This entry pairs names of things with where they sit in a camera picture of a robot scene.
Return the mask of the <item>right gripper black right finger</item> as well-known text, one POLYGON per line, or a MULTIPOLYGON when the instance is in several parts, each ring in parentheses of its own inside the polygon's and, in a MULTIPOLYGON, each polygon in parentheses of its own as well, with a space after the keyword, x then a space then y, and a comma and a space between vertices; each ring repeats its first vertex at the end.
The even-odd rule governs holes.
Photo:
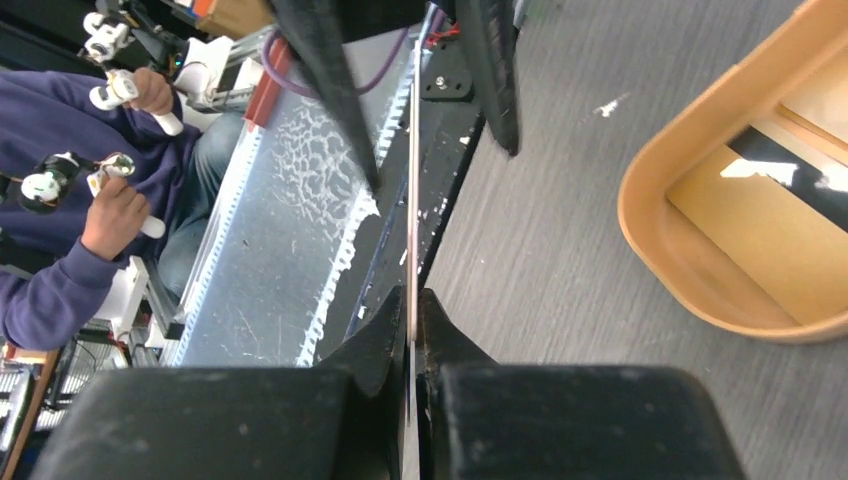
POLYGON ((721 416, 688 372, 500 364, 419 297, 424 479, 742 479, 721 416))

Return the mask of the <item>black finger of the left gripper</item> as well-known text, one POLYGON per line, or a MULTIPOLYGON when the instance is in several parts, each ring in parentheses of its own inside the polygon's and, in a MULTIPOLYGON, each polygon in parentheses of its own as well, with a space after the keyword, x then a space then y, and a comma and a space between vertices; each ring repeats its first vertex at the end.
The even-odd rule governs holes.
POLYGON ((301 60, 301 75, 349 142, 369 190, 381 179, 346 53, 336 3, 271 0, 279 30, 301 60))
POLYGON ((455 20, 475 98, 493 139, 510 156, 520 151, 514 7, 502 0, 457 0, 455 20))

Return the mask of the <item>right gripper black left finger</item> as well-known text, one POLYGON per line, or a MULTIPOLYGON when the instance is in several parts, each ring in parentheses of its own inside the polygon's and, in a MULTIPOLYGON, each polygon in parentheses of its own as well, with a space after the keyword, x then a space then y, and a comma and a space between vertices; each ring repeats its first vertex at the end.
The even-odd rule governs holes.
POLYGON ((404 293, 312 368, 138 368, 74 400, 35 479, 397 479, 404 293))

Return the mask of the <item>yellow oval tray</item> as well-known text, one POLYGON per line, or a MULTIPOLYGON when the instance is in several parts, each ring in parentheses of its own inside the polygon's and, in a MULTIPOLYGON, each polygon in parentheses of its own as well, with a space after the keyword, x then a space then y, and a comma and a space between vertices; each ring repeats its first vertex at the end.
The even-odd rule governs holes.
POLYGON ((724 178, 727 143, 771 122, 847 166, 847 5, 807 1, 633 159, 618 197, 632 249, 691 313, 780 343, 847 332, 847 229, 777 182, 724 178))

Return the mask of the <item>operator upper hand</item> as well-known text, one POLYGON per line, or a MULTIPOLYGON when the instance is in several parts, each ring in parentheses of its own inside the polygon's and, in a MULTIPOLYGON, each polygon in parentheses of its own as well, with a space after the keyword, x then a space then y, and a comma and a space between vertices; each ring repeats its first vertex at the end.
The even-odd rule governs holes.
POLYGON ((138 96, 126 106, 153 115, 166 115, 173 111, 174 93, 165 77, 149 68, 139 68, 133 73, 138 96))

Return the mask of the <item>operator lower hand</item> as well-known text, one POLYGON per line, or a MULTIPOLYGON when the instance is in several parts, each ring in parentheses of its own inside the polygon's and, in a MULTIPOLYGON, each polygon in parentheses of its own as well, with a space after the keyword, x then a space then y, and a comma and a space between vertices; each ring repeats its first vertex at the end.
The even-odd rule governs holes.
POLYGON ((81 244, 112 261, 138 236, 151 213, 146 197, 122 177, 106 176, 88 210, 81 244))

